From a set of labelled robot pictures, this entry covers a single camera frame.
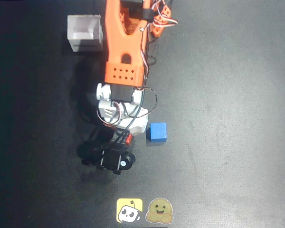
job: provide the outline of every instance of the hugging face emoji sticker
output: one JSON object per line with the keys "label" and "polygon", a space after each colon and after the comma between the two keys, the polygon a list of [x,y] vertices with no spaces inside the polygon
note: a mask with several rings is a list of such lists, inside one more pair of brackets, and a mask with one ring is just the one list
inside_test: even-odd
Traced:
{"label": "hugging face emoji sticker", "polygon": [[173,215],[171,203],[164,198],[154,199],[149,204],[146,220],[150,223],[172,223]]}

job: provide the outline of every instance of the orange bracket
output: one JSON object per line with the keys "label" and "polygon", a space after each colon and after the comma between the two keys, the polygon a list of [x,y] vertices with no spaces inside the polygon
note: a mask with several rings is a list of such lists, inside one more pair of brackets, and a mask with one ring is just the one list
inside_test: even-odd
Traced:
{"label": "orange bracket", "polygon": [[[161,14],[170,19],[171,18],[170,8],[167,5],[165,5],[161,11]],[[165,18],[161,17],[160,15],[157,15],[155,19],[158,20],[161,23],[161,25],[168,24],[168,21]],[[151,31],[156,38],[160,37],[164,30],[165,30],[165,27],[156,27],[154,25],[152,25],[151,27]]]}
{"label": "orange bracket", "polygon": [[[152,0],[145,0],[143,7],[149,9]],[[147,44],[147,31],[142,33],[147,21],[132,19],[129,10],[122,8],[120,0],[107,0],[105,27],[109,58],[105,68],[105,82],[126,86],[143,86],[144,64],[141,56]]]}

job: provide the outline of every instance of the black table surface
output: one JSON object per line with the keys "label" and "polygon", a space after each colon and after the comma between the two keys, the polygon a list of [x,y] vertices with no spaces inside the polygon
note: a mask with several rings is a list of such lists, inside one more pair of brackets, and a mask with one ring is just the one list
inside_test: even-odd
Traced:
{"label": "black table surface", "polygon": [[76,91],[104,69],[70,52],[67,15],[104,13],[104,0],[0,1],[0,228],[161,227],[116,221],[119,198],[145,215],[157,197],[172,228],[285,228],[285,0],[173,2],[148,79],[168,140],[136,136],[120,176],[76,154],[94,128]]}

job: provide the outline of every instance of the blue block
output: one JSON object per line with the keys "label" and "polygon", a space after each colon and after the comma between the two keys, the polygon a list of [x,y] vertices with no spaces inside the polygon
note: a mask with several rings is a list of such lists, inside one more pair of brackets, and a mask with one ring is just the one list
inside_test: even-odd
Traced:
{"label": "blue block", "polygon": [[159,143],[167,141],[167,124],[166,123],[151,123],[151,142]]}

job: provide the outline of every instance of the robot logo sticker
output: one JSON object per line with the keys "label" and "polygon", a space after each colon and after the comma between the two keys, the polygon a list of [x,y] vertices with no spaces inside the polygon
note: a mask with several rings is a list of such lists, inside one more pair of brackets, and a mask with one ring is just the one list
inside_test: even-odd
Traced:
{"label": "robot logo sticker", "polygon": [[172,205],[167,199],[156,198],[149,204],[146,220],[150,223],[171,224],[172,212]]}
{"label": "robot logo sticker", "polygon": [[143,211],[141,199],[119,199],[117,201],[116,220],[119,223],[138,221]]}

